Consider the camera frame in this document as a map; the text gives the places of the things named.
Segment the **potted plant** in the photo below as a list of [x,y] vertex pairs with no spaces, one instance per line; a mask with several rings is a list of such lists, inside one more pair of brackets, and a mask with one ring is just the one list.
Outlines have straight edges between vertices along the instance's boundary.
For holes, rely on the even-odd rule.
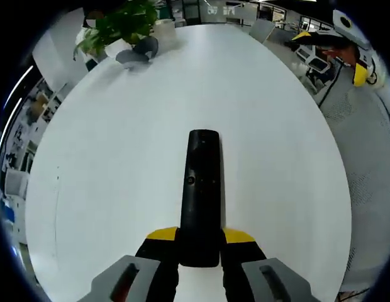
[[126,43],[134,46],[150,35],[156,20],[157,12],[152,2],[128,0],[117,10],[96,20],[96,28],[88,30],[85,39],[76,45],[74,57],[78,48],[85,53],[98,55],[111,44],[119,50],[127,49]]

